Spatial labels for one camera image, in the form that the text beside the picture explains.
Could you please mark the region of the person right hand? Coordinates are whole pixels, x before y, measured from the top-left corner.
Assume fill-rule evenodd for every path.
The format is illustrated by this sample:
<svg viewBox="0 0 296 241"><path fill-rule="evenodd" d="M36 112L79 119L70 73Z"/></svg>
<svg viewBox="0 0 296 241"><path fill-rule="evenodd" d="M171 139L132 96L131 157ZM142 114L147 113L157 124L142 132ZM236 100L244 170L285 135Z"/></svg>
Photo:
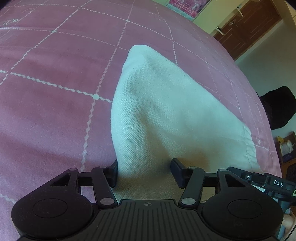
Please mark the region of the person right hand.
<svg viewBox="0 0 296 241"><path fill-rule="evenodd" d="M295 241L295 215L292 212L283 216L282 225L285 228L282 240Z"/></svg>

